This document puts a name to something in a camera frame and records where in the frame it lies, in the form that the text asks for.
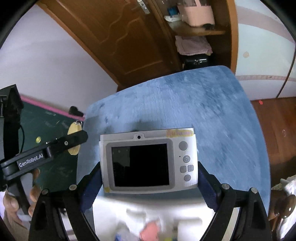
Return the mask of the left hand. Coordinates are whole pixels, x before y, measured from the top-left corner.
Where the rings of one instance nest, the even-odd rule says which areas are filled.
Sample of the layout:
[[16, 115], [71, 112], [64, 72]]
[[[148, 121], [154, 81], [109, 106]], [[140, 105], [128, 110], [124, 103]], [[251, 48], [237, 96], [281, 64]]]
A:
[[3, 198], [7, 216], [24, 227], [31, 222], [37, 200], [42, 191], [36, 183], [40, 173], [39, 168], [36, 168], [17, 178], [16, 183], [6, 190]]

